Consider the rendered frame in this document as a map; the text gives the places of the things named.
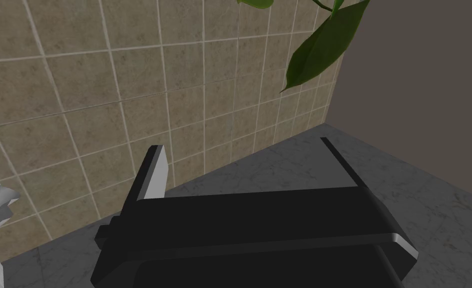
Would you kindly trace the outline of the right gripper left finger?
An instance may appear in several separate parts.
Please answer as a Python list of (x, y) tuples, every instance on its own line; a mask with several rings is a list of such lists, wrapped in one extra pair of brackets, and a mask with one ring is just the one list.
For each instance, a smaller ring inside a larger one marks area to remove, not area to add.
[(164, 198), (168, 178), (168, 162), (163, 145), (152, 145), (138, 169), (122, 212), (128, 213), (137, 201)]

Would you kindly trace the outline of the green leafy plant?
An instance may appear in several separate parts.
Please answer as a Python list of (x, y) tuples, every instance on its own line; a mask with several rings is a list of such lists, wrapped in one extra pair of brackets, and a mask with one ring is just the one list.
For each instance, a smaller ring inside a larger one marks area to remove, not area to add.
[(236, 0), (236, 75), (260, 75), (269, 98), (307, 89), (335, 70), (370, 0)]

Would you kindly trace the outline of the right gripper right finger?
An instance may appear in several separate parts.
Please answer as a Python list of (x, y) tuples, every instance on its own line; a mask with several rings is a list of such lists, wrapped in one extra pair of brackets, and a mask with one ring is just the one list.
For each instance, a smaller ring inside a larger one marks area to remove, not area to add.
[(335, 148), (335, 146), (329, 141), (329, 139), (326, 137), (321, 137), (320, 139), (323, 141), (326, 147), (331, 151), (331, 153), (335, 156), (337, 161), (342, 165), (342, 167), (345, 169), (345, 171), (353, 180), (353, 182), (355, 182), (355, 184), (358, 187), (368, 188), (368, 186), (362, 180), (359, 174), (351, 167), (351, 165), (346, 161), (346, 159), (341, 155), (341, 153)]

